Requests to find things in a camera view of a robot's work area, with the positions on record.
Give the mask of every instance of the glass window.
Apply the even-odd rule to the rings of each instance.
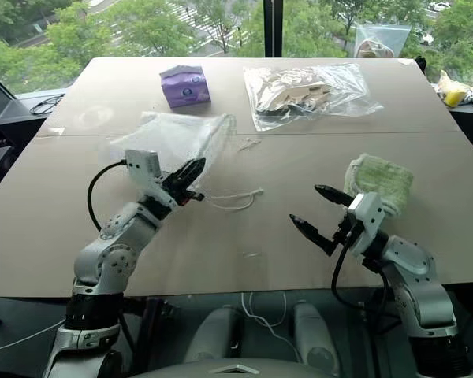
[[[93,57],[263,52],[259,0],[0,0],[0,80],[13,93],[67,87]]]
[[[473,0],[284,0],[284,57],[353,57],[358,25],[410,25],[401,57],[473,84]]]

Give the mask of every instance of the ziploc bag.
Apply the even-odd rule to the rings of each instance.
[[[354,57],[399,57],[411,28],[409,25],[358,25]]]
[[[355,63],[294,69],[244,68],[244,80],[259,132],[323,114],[359,117],[382,109],[370,97]]]
[[[103,151],[105,159],[119,161],[125,150],[155,151],[162,171],[174,172],[189,159],[205,157],[205,168],[192,185],[197,188],[234,131],[235,117],[144,112],[140,124],[133,133],[112,140]]]

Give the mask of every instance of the white drawstring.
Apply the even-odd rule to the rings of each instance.
[[[242,206],[221,206],[221,205],[218,205],[217,203],[212,202],[212,201],[209,201],[209,203],[213,207],[217,207],[218,209],[233,210],[233,211],[243,210],[243,209],[247,209],[248,207],[252,206],[252,204],[254,203],[254,199],[255,199],[256,195],[261,195],[263,193],[264,193],[264,190],[262,188],[259,188],[259,189],[256,189],[255,191],[250,191],[249,193],[240,193],[240,194],[237,194],[237,195],[211,195],[211,197],[210,197],[210,199],[212,199],[212,200],[214,200],[214,199],[238,199],[238,198],[249,197],[250,201],[248,203],[246,203],[245,205],[242,205]]]

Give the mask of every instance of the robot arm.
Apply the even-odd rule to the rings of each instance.
[[[111,217],[77,257],[72,298],[44,378],[103,377],[121,371],[121,358],[110,347],[119,336],[123,292],[140,253],[169,213],[190,199],[203,200],[188,187],[203,171],[204,158],[168,173],[161,171],[156,153],[129,150],[126,165],[145,195]]]
[[[348,243],[365,267],[385,274],[412,346],[418,377],[472,378],[453,306],[438,280],[433,256],[416,243],[379,230],[384,211],[377,193],[352,198],[332,187],[317,185],[315,189],[331,202],[347,206],[333,241],[298,217],[291,216],[293,223],[329,256],[338,243]]]

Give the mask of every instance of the purple box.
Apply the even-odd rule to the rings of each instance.
[[[159,75],[170,108],[210,101],[207,80],[200,66],[177,65]]]

